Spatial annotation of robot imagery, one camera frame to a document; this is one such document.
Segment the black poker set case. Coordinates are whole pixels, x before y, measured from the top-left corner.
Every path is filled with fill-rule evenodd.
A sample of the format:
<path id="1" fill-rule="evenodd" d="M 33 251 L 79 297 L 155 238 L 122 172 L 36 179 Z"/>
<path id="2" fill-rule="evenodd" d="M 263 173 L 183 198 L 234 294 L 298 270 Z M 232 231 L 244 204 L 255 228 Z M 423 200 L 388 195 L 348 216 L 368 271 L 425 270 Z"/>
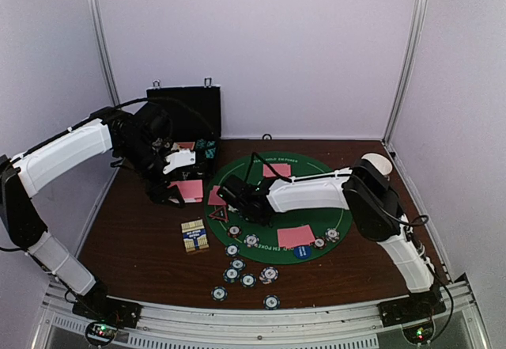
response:
<path id="1" fill-rule="evenodd" d="M 194 165 L 178 168 L 171 172 L 173 179 L 208 179 L 216 172 L 221 149 L 221 87 L 211 85 L 207 78 L 202 86 L 152 87 L 146 95 L 164 107 L 172 121 L 171 137 L 163 147 L 171 154 L 176 142 L 196 142 L 203 138 L 217 142 L 213 160 L 206 159 L 204 150 L 196 153 Z"/>

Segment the red-backed card deck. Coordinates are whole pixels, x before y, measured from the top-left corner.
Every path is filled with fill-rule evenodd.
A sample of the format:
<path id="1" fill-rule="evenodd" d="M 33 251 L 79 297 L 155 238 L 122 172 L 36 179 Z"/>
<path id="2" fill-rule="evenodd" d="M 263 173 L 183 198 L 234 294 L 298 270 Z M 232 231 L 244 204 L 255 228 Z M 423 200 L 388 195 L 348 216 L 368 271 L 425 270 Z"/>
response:
<path id="1" fill-rule="evenodd" d="M 170 188 L 177 187 L 186 203 L 200 203 L 203 200 L 202 180 L 181 180 L 171 182 Z"/>

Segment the blue tan chip stack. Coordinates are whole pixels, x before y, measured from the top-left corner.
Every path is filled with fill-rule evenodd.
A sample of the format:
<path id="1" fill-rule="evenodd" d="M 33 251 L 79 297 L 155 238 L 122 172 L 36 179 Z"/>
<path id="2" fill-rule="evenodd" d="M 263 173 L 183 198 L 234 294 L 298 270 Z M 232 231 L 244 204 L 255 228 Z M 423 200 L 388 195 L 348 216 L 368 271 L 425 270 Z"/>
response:
<path id="1" fill-rule="evenodd" d="M 271 284 L 273 282 L 275 282 L 277 279 L 278 279 L 278 276 L 279 276 L 279 271 L 277 270 L 277 268 L 275 267 L 265 267 L 260 275 L 259 275 L 259 279 L 261 281 L 262 284 Z"/>

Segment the black red triangle all-in button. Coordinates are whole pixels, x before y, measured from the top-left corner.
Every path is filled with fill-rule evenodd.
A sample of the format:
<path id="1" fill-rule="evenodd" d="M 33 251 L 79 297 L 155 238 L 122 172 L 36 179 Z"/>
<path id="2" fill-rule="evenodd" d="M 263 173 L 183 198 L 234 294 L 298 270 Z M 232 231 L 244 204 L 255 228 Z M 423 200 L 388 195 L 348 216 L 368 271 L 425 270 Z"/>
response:
<path id="1" fill-rule="evenodd" d="M 228 223 L 228 208 L 220 206 L 209 214 L 209 218 L 214 221 Z"/>

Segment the blue tan chips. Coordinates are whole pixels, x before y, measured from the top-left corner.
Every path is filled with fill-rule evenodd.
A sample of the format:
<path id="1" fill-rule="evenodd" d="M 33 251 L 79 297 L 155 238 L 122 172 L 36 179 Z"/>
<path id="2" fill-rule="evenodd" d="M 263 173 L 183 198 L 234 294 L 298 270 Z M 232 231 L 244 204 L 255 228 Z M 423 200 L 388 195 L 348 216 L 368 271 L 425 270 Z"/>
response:
<path id="1" fill-rule="evenodd" d="M 328 228 L 325 232 L 325 240 L 331 243 L 337 243 L 340 240 L 340 232 L 335 228 Z"/>

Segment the boxed card deck in case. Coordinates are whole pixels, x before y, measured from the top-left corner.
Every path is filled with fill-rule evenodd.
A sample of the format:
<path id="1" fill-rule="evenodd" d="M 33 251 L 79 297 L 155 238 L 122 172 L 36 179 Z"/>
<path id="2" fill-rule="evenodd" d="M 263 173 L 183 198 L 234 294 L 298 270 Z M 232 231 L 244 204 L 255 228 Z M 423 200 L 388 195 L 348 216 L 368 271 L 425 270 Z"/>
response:
<path id="1" fill-rule="evenodd" d="M 195 142 L 176 142 L 173 146 L 175 150 L 194 150 Z"/>

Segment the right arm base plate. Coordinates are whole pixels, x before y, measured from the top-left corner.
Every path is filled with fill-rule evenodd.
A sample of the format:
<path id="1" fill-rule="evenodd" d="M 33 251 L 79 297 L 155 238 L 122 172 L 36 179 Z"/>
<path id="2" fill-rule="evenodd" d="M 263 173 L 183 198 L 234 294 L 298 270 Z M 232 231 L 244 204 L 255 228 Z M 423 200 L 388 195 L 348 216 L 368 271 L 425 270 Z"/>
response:
<path id="1" fill-rule="evenodd" d="M 384 327 L 429 319 L 447 310 L 444 302 L 431 302 L 428 299 L 415 300 L 413 298 L 381 302 L 378 308 Z"/>

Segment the dealt red card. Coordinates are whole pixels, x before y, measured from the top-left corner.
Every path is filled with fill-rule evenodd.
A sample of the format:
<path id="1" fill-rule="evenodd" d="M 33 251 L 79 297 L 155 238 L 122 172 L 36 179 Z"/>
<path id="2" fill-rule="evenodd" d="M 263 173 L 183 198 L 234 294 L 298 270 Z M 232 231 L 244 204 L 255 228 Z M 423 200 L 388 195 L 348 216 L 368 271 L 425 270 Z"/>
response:
<path id="1" fill-rule="evenodd" d="M 218 195 L 218 185 L 214 185 L 209 193 L 208 205 L 213 207 L 226 206 L 227 203 Z"/>
<path id="2" fill-rule="evenodd" d="M 276 176 L 290 177 L 292 174 L 292 166 L 286 163 L 273 163 L 262 167 L 262 175 L 265 178 Z"/>
<path id="3" fill-rule="evenodd" d="M 277 235 L 278 245 L 281 248 L 295 248 L 315 241 L 314 233 L 309 225 L 278 229 Z"/>

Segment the white patterned teacup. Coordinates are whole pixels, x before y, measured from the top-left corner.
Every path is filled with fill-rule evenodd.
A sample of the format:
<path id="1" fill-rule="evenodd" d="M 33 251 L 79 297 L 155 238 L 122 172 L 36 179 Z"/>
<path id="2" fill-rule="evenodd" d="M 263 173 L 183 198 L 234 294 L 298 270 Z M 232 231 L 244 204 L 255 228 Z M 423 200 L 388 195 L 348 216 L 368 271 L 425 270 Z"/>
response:
<path id="1" fill-rule="evenodd" d="M 390 176 L 393 170 L 391 161 L 381 154 L 366 153 L 361 158 L 369 161 L 386 178 Z"/>

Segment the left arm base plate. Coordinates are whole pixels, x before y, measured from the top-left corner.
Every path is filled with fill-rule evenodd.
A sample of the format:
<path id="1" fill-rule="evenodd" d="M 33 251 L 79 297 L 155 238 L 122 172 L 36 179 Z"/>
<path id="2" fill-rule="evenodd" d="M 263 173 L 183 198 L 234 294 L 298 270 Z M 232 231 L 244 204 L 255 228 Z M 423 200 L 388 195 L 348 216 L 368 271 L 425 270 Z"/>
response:
<path id="1" fill-rule="evenodd" d="M 90 309 L 77 302 L 72 313 L 93 321 L 103 321 L 117 328 L 136 328 L 141 316 L 142 306 L 135 302 L 107 298 L 105 305 Z"/>

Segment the gold card deck box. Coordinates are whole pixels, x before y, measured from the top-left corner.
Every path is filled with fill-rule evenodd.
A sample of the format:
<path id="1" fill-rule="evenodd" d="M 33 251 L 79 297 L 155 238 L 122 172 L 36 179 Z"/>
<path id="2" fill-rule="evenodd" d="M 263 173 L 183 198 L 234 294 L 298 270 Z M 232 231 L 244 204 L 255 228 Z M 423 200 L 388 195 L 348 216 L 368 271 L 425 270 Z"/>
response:
<path id="1" fill-rule="evenodd" d="M 202 219 L 182 223 L 181 232 L 186 253 L 209 248 L 206 228 Z"/>

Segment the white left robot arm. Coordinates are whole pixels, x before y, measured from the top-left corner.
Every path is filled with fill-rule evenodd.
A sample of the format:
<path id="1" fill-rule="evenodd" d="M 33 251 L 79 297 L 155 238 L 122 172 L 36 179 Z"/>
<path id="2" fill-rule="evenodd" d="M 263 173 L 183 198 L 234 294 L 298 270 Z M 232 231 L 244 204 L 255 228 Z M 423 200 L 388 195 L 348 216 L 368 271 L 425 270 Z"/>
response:
<path id="1" fill-rule="evenodd" d="M 24 152 L 1 158 L 1 220 L 14 250 L 61 281 L 98 321 L 114 312 L 106 286 L 51 232 L 37 201 L 53 184 L 103 155 L 129 162 L 148 197 L 159 204 L 183 202 L 172 174 L 197 159 L 194 150 L 174 143 L 171 118 L 154 103 L 134 113 L 102 108 Z"/>

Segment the aluminium front rail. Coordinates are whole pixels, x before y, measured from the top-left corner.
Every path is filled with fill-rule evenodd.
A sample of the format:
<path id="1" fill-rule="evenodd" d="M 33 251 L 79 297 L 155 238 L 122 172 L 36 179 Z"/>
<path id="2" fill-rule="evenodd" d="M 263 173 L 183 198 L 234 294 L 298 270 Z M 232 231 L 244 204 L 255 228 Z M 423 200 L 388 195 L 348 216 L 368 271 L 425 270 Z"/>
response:
<path id="1" fill-rule="evenodd" d="M 454 312 L 441 336 L 418 346 L 403 325 L 387 327 L 383 301 L 304 309 L 200 309 L 137 302 L 136 328 L 118 331 L 105 348 L 492 348 L 466 281 L 447 286 Z M 65 289 L 50 282 L 36 315 L 28 348 L 92 348 L 84 337 L 89 320 L 72 314 Z"/>

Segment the teal chip row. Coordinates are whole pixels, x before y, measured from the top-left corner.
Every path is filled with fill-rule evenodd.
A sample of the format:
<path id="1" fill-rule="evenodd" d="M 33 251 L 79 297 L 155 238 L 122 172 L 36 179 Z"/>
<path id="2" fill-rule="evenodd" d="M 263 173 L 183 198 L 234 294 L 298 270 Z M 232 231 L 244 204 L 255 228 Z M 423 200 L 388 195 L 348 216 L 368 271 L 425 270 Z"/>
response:
<path id="1" fill-rule="evenodd" d="M 217 142 L 216 141 L 206 141 L 204 143 L 204 154 L 206 159 L 213 160 L 216 156 L 217 152 Z"/>

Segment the dark green chip row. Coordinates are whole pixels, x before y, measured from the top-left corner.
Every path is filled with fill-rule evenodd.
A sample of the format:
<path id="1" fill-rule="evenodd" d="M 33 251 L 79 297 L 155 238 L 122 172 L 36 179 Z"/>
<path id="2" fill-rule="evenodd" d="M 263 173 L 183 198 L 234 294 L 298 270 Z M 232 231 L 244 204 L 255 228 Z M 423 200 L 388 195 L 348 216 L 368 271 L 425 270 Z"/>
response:
<path id="1" fill-rule="evenodd" d="M 208 143 L 208 141 L 206 139 L 201 138 L 195 142 L 194 149 L 195 150 L 205 150 L 207 147 L 207 143 Z"/>

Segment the dealt red card top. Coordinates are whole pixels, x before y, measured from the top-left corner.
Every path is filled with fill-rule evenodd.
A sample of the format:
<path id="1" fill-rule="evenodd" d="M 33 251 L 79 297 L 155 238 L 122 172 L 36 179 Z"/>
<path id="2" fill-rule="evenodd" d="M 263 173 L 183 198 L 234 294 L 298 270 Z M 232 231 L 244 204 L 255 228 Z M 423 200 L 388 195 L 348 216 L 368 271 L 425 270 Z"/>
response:
<path id="1" fill-rule="evenodd" d="M 273 163 L 262 167 L 262 175 L 265 178 L 276 176 L 290 177 L 292 174 L 292 166 L 286 163 Z"/>

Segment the black orange chips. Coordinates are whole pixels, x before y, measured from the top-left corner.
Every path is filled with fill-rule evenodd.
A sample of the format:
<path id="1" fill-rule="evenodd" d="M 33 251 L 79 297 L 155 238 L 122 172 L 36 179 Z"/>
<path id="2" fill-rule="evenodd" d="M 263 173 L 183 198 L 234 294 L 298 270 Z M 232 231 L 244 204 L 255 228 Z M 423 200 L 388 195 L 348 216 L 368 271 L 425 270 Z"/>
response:
<path id="1" fill-rule="evenodd" d="M 326 248 L 327 242 L 323 237 L 317 237 L 313 242 L 313 247 L 317 248 L 318 250 L 322 250 Z"/>
<path id="2" fill-rule="evenodd" d="M 239 226 L 230 226 L 227 229 L 227 235 L 231 238 L 238 238 L 242 234 L 242 229 Z"/>

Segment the blue small blind button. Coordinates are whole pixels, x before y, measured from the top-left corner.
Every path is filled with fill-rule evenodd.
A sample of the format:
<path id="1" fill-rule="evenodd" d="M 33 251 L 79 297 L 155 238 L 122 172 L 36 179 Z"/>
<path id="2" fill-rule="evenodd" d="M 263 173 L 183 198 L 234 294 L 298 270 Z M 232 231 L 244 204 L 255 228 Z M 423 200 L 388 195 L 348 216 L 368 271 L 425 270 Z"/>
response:
<path id="1" fill-rule="evenodd" d="M 312 247 L 307 245 L 295 247 L 293 254 L 298 260 L 308 260 L 312 255 Z"/>

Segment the blue tan chips mat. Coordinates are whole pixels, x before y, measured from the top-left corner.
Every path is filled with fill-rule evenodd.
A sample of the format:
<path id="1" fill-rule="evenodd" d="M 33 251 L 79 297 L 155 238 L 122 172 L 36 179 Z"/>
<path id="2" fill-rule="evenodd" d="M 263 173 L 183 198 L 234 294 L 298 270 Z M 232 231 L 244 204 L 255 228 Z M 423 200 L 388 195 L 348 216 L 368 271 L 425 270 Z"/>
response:
<path id="1" fill-rule="evenodd" d="M 259 247 L 260 239 L 256 234 L 247 234 L 244 238 L 244 244 L 248 248 L 258 248 Z"/>

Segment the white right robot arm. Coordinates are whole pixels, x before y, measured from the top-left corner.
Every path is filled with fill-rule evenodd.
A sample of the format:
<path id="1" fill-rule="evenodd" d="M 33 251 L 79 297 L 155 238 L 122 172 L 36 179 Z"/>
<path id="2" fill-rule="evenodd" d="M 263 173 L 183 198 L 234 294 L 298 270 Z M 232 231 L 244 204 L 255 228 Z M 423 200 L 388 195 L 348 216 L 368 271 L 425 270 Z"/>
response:
<path id="1" fill-rule="evenodd" d="M 251 222 L 266 225 L 275 214 L 295 210 L 348 210 L 362 237 L 381 246 L 413 294 L 406 299 L 410 317 L 422 318 L 436 304 L 435 271 L 414 228 L 429 221 L 426 214 L 408 220 L 397 192 L 371 161 L 310 176 L 276 176 L 249 184 L 230 176 L 221 186 L 227 203 Z"/>

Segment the dealt red card bottom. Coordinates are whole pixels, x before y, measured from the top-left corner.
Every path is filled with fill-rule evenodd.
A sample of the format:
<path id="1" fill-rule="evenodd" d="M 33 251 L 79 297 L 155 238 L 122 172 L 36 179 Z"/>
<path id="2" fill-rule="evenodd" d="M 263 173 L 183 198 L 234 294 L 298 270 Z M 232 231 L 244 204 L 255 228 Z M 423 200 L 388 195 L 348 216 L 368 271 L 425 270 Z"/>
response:
<path id="1" fill-rule="evenodd" d="M 281 248 L 295 248 L 315 241 L 314 233 L 309 225 L 278 229 L 277 235 L 278 245 Z"/>

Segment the green round poker mat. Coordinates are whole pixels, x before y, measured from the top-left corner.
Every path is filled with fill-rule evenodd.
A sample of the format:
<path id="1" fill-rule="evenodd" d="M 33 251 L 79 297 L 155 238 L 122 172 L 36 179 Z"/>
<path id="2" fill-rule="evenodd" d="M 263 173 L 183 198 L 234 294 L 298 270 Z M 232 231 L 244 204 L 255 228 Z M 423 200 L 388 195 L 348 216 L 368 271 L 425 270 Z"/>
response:
<path id="1" fill-rule="evenodd" d="M 298 264 L 314 260 L 326 255 L 342 242 L 352 226 L 352 216 L 349 211 L 327 208 L 317 210 L 290 211 L 272 218 L 272 226 L 261 226 L 243 220 L 236 212 L 228 212 L 228 223 L 214 221 L 209 214 L 218 207 L 208 205 L 209 193 L 214 185 L 220 186 L 230 175 L 244 178 L 249 166 L 251 156 L 248 154 L 241 157 L 218 170 L 214 178 L 209 182 L 205 191 L 204 213 L 209 229 L 216 238 L 227 246 L 236 244 L 240 247 L 239 255 L 255 262 L 269 265 Z M 337 243 L 328 242 L 326 248 L 312 249 L 312 255 L 308 260 L 298 260 L 292 249 L 281 248 L 278 245 L 278 229 L 293 228 L 309 225 L 315 237 L 324 237 L 328 228 L 335 228 L 340 232 L 340 240 Z M 230 226 L 239 226 L 242 234 L 238 238 L 231 238 L 227 235 Z M 256 234 L 259 239 L 258 248 L 248 248 L 244 244 L 247 234 Z"/>

